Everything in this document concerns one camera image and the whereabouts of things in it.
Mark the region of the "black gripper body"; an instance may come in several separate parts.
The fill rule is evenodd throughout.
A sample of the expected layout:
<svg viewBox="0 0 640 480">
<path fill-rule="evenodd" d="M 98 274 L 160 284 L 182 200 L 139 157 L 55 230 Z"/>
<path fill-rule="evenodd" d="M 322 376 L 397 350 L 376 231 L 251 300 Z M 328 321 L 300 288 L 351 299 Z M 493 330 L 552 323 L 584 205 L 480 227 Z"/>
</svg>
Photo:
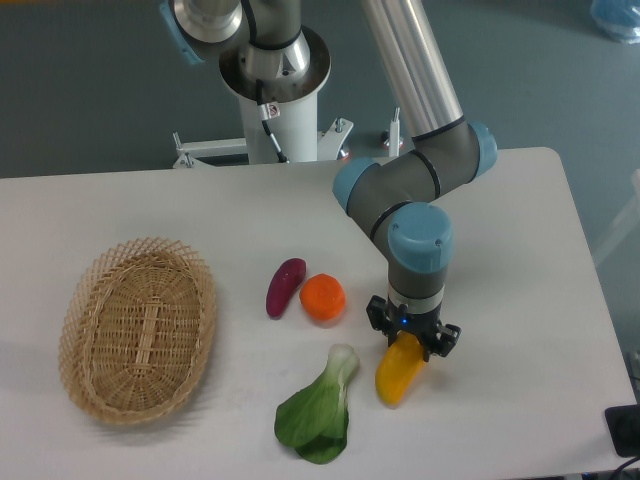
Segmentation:
<svg viewBox="0 0 640 480">
<path fill-rule="evenodd" d="M 400 332 L 409 333 L 419 340 L 431 339 L 439 333 L 444 287 L 425 298 L 407 297 L 391 284 L 387 293 L 386 316 L 391 327 L 386 337 L 390 343 L 395 342 Z"/>
</svg>

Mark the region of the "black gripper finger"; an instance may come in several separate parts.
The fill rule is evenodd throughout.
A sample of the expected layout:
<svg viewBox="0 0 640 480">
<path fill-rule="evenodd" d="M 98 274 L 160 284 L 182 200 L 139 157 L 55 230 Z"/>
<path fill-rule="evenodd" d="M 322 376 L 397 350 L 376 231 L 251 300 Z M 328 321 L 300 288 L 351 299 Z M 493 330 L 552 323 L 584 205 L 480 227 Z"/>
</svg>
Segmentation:
<svg viewBox="0 0 640 480">
<path fill-rule="evenodd" d="M 436 322 L 419 334 L 423 348 L 423 360 L 428 362 L 432 356 L 446 357 L 456 346 L 461 328 L 453 324 Z"/>
<path fill-rule="evenodd" d="M 387 315 L 387 301 L 373 295 L 366 306 L 366 313 L 371 327 L 380 332 L 387 339 L 387 346 L 391 347 L 397 338 L 397 330 Z"/>
</svg>

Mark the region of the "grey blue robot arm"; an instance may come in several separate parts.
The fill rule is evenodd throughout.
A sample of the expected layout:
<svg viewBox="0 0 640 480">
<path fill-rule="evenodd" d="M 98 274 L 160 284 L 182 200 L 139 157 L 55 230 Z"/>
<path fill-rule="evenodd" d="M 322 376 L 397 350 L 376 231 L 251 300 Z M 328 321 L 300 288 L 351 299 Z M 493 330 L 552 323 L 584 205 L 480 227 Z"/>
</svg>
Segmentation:
<svg viewBox="0 0 640 480">
<path fill-rule="evenodd" d="M 488 128 L 465 119 L 418 1 L 365 1 L 365 20 L 405 117 L 412 149 L 380 164 L 346 163 L 333 193 L 345 213 L 388 263 L 388 292 L 367 314 L 390 343 L 401 333 L 418 342 L 423 359 L 456 346 L 457 326 L 440 319 L 453 233 L 436 200 L 484 174 L 496 162 Z M 243 124 L 238 140 L 176 146 L 179 160 L 246 153 L 252 164 L 336 159 L 349 126 L 317 126 L 317 96 L 331 60 L 324 40 L 301 20 L 297 1 L 165 1 L 161 12 L 183 55 L 219 59 Z"/>
</svg>

